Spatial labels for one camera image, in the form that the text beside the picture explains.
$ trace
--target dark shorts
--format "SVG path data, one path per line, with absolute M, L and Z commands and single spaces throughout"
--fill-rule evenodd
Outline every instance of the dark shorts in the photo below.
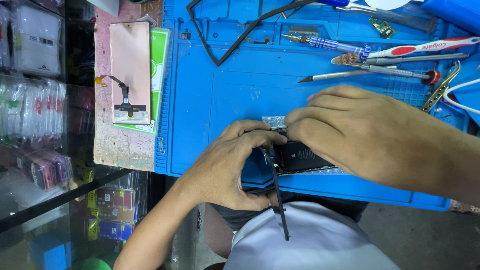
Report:
M 368 202 L 339 199 L 332 197 L 315 196 L 302 193 L 294 193 L 281 191 L 282 202 L 316 202 L 326 208 L 333 210 L 339 214 L 352 218 L 355 222 L 359 222 L 362 212 L 367 208 Z M 238 231 L 249 220 L 270 209 L 266 208 L 262 211 L 249 210 L 232 210 L 224 206 L 211 204 L 212 207 L 222 216 L 233 231 Z

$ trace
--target phone battery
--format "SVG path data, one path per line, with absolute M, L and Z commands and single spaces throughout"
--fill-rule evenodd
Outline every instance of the phone battery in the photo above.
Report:
M 333 166 L 330 162 L 315 155 L 301 141 L 290 141 L 282 145 L 282 159 L 286 172 Z

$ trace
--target white shirt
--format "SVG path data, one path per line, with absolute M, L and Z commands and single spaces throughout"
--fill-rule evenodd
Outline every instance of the white shirt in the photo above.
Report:
M 290 240 L 269 209 L 233 236 L 224 270 L 399 269 L 351 218 L 312 202 L 283 207 Z

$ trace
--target blue silicone repair mat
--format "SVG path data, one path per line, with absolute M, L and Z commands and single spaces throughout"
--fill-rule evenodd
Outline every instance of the blue silicone repair mat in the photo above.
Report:
M 162 27 L 172 30 L 170 67 L 165 79 L 161 125 L 156 139 L 155 171 L 182 175 L 198 155 L 231 122 L 239 119 L 260 120 L 262 116 L 286 115 L 306 105 L 306 98 L 329 86 L 348 84 L 382 93 L 415 107 L 426 100 L 430 86 L 419 79 L 370 74 L 297 84 L 309 75 L 349 70 L 330 60 L 340 52 L 318 49 L 290 42 L 280 34 L 289 30 L 316 30 L 319 37 L 338 40 L 372 51 L 402 44 L 417 45 L 446 37 L 465 37 L 453 25 L 438 21 L 435 31 L 424 34 L 401 25 L 392 39 L 382 39 L 363 14 L 339 12 L 330 6 L 308 5 L 288 19 L 278 15 L 254 28 L 239 50 L 217 67 L 208 57 L 188 16 L 190 0 L 164 0 Z M 217 57 L 247 28 L 238 26 L 261 14 L 289 4 L 291 0 L 203 0 L 193 13 L 210 51 Z M 254 41 L 268 44 L 255 44 Z M 469 52 L 478 46 L 444 53 Z M 399 69 L 424 73 L 442 71 L 446 76 L 452 61 L 402 63 Z M 462 110 L 439 103 L 441 110 L 432 115 L 466 131 L 468 116 Z M 260 170 L 261 156 L 252 155 L 243 170 L 244 185 L 264 187 L 271 181 Z M 279 177 L 282 190 L 347 199 L 445 210 L 449 199 L 373 184 L 352 175 L 291 175 Z

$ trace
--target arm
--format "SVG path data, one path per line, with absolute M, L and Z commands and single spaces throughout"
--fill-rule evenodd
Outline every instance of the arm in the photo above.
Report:
M 241 170 L 253 148 L 287 142 L 269 129 L 270 125 L 251 120 L 229 125 L 135 228 L 114 270 L 159 268 L 180 223 L 199 203 L 243 210 L 268 207 L 267 196 L 242 190 Z
M 386 95 L 324 89 L 285 117 L 290 139 L 363 179 L 480 206 L 480 139 Z

